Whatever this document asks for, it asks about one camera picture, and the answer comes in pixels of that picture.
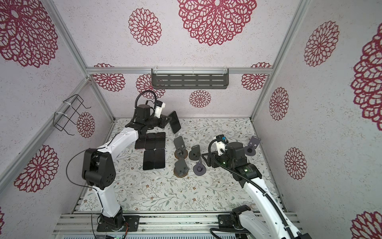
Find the tall black phone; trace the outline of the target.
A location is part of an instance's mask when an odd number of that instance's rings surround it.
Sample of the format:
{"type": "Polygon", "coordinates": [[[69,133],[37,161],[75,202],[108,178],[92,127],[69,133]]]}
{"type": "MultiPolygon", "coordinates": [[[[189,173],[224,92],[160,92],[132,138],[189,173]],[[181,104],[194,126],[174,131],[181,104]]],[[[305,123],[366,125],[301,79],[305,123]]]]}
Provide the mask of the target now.
{"type": "Polygon", "coordinates": [[[152,170],[155,166],[155,150],[145,150],[143,158],[143,167],[144,171],[152,170]]]}

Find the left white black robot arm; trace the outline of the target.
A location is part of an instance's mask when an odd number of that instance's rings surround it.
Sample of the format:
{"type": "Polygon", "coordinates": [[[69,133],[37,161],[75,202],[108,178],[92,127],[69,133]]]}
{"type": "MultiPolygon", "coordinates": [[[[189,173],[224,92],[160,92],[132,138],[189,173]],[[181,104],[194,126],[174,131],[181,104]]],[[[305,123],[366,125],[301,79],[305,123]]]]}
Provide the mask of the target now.
{"type": "Polygon", "coordinates": [[[128,146],[144,138],[148,130],[164,128],[169,123],[171,118],[162,115],[164,107],[154,91],[141,92],[134,103],[133,117],[124,129],[105,144],[81,151],[84,154],[82,178],[87,183],[83,187],[96,194],[101,205],[99,222],[111,231],[120,231],[126,226],[122,206],[112,186],[116,178],[113,160],[128,146]]]}

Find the grey stand middle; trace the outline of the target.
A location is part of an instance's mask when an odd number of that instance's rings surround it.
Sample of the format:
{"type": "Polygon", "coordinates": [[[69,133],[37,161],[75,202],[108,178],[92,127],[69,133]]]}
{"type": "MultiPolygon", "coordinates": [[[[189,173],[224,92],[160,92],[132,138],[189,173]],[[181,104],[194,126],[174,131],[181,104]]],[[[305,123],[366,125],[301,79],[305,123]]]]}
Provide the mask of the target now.
{"type": "Polygon", "coordinates": [[[189,159],[192,161],[199,161],[201,158],[200,145],[194,145],[189,153],[189,159]]]}

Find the blue case phone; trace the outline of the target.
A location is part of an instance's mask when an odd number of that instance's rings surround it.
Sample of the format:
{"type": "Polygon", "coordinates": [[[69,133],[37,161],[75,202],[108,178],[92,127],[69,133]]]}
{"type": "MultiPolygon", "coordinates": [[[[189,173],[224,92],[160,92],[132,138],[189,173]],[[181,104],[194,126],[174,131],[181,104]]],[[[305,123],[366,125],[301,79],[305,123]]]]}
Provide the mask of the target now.
{"type": "Polygon", "coordinates": [[[157,132],[155,136],[155,149],[164,149],[166,147],[166,133],[157,132]]]}

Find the grey slotted wall shelf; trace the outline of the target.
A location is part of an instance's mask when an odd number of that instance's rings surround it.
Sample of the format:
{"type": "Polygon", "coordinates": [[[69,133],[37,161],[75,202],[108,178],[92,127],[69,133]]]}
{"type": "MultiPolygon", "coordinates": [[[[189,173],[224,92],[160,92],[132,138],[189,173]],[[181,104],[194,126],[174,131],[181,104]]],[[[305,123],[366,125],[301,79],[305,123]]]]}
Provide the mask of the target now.
{"type": "Polygon", "coordinates": [[[154,89],[162,90],[210,90],[226,89],[229,70],[222,69],[151,69],[154,89]]]}

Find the purple case phone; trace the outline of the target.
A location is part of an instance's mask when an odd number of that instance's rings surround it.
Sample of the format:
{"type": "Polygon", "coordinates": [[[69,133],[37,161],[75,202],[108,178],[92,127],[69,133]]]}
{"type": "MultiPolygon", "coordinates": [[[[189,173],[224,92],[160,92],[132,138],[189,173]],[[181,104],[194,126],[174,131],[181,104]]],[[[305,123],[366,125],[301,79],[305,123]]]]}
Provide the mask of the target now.
{"type": "Polygon", "coordinates": [[[136,142],[135,142],[135,149],[144,149],[145,148],[145,143],[146,143],[146,137],[140,137],[136,142]]]}

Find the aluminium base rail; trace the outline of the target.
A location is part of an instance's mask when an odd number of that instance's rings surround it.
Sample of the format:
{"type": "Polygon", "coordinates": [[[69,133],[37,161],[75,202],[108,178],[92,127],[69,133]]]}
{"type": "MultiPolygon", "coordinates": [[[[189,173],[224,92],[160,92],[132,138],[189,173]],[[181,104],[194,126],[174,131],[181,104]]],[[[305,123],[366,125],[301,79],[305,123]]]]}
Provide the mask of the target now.
{"type": "MultiPolygon", "coordinates": [[[[124,217],[132,234],[182,234],[208,233],[219,228],[218,215],[229,212],[193,213],[126,213],[124,217]]],[[[100,221],[98,215],[63,214],[56,224],[53,235],[123,235],[126,227],[111,230],[100,221]]]]}

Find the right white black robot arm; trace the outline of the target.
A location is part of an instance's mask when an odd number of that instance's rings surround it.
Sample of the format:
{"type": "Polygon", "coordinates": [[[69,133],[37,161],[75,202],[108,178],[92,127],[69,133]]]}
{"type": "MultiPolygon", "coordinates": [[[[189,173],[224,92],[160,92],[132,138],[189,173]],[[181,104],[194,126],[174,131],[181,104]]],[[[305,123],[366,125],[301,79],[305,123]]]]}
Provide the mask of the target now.
{"type": "Polygon", "coordinates": [[[224,135],[213,139],[208,152],[202,154],[208,166],[220,167],[233,176],[241,188],[252,198],[262,219],[247,205],[234,208],[230,212],[230,221],[222,222],[218,229],[210,229],[210,233],[218,238],[216,232],[249,234],[255,239],[309,239],[308,233],[302,233],[295,226],[270,193],[258,168],[249,163],[242,143],[229,142],[224,135]],[[216,151],[210,147],[216,145],[216,151]]]}

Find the grey round stand right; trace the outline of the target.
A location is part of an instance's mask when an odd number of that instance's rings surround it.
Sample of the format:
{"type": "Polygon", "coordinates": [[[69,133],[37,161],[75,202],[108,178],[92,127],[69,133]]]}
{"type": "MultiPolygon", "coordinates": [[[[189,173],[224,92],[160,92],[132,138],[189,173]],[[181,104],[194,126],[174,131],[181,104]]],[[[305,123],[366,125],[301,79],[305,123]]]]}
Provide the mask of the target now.
{"type": "Polygon", "coordinates": [[[255,156],[256,149],[259,146],[261,139],[257,136],[252,136],[247,146],[244,147],[244,152],[247,156],[255,156]]]}

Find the wooden round stand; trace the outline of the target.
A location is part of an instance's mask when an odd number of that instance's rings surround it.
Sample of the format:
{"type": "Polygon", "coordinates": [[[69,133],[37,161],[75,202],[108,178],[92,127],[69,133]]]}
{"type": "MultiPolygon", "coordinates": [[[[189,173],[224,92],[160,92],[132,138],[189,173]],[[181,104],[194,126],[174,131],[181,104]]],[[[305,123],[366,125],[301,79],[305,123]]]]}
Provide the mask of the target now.
{"type": "Polygon", "coordinates": [[[188,157],[188,151],[185,146],[184,140],[182,136],[178,136],[174,139],[175,152],[174,156],[176,159],[186,159],[188,157]]]}
{"type": "Polygon", "coordinates": [[[189,173],[189,167],[185,159],[179,159],[175,162],[174,175],[178,178],[186,177],[189,173]]]}

